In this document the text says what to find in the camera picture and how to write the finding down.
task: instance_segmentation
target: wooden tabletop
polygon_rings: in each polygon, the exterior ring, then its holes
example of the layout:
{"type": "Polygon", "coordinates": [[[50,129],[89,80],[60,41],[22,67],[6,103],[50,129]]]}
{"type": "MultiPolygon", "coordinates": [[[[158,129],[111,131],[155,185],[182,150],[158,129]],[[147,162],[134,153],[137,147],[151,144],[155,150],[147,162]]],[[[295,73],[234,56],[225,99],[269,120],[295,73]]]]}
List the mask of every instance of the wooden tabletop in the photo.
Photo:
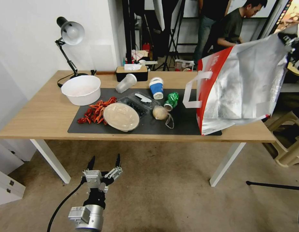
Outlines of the wooden tabletop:
{"type": "MultiPolygon", "coordinates": [[[[58,71],[24,106],[24,108],[0,131],[6,139],[53,140],[132,140],[132,141],[211,141],[211,142],[274,142],[275,138],[261,122],[232,126],[221,136],[201,135],[144,135],[144,134],[80,134],[67,130],[78,111],[57,86],[57,80],[71,74],[58,71]]],[[[184,89],[195,77],[195,72],[149,72],[148,79],[161,77],[166,89],[184,89]]],[[[99,75],[102,88],[114,88],[115,75],[99,75]]],[[[134,88],[148,88],[148,82],[138,82],[134,88]]]]}

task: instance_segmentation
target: man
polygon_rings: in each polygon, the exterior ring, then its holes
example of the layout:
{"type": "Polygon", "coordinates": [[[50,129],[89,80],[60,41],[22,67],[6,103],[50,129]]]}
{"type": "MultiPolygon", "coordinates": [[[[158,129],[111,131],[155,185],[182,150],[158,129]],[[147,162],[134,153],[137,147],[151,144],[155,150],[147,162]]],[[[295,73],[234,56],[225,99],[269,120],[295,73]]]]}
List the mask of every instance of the man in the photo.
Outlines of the man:
{"type": "Polygon", "coordinates": [[[240,37],[243,18],[250,18],[266,7],[267,0],[247,0],[244,6],[226,15],[221,21],[213,25],[208,41],[203,51],[203,57],[213,45],[214,52],[219,52],[236,44],[243,43],[240,37]]]}
{"type": "Polygon", "coordinates": [[[194,50],[194,63],[202,58],[204,45],[208,39],[212,25],[227,15],[231,0],[199,0],[198,45],[194,50]]]}

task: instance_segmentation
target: blue paper cup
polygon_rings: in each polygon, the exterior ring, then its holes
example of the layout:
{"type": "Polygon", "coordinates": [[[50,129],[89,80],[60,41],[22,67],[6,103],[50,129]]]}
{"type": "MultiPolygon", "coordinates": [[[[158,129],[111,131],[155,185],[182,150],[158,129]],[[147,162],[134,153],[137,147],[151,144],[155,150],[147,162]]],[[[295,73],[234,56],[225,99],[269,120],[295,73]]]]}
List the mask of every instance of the blue paper cup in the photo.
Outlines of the blue paper cup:
{"type": "Polygon", "coordinates": [[[149,82],[149,88],[156,100],[163,99],[163,80],[160,77],[154,77],[149,82]]]}

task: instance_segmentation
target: red chili pepper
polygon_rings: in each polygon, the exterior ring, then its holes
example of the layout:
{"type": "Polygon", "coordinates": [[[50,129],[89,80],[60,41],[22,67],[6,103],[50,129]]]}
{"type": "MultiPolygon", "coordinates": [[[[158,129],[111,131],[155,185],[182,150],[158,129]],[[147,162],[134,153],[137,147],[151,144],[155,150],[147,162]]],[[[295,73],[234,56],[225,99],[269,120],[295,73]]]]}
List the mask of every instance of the red chili pepper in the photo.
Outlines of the red chili pepper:
{"type": "Polygon", "coordinates": [[[94,123],[97,122],[99,124],[99,123],[103,122],[105,125],[107,125],[107,123],[103,119],[104,109],[108,105],[115,103],[115,102],[116,102],[116,98],[111,97],[108,101],[100,100],[100,101],[97,101],[94,105],[89,105],[89,109],[84,114],[84,117],[78,119],[77,122],[79,124],[87,123],[87,122],[89,124],[91,124],[91,122],[94,122],[94,123]]]}
{"type": "Polygon", "coordinates": [[[97,124],[101,123],[103,120],[104,120],[104,118],[101,118],[101,119],[97,122],[97,124]]]}

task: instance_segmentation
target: stool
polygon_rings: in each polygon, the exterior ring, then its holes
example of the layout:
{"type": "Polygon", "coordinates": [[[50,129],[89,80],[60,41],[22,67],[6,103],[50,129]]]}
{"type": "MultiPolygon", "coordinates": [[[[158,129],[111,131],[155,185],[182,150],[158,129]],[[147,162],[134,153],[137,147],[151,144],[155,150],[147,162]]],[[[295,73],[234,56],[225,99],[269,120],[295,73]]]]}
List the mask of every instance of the stool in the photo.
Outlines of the stool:
{"type": "MultiPolygon", "coordinates": [[[[278,129],[284,122],[291,121],[299,127],[299,108],[290,111],[286,115],[280,117],[278,120],[273,122],[268,129],[273,133],[274,130],[278,129]]],[[[296,141],[289,147],[285,148],[284,145],[276,138],[276,142],[272,144],[278,152],[278,156],[275,161],[283,166],[290,167],[296,163],[299,163],[299,136],[296,141]]]]}

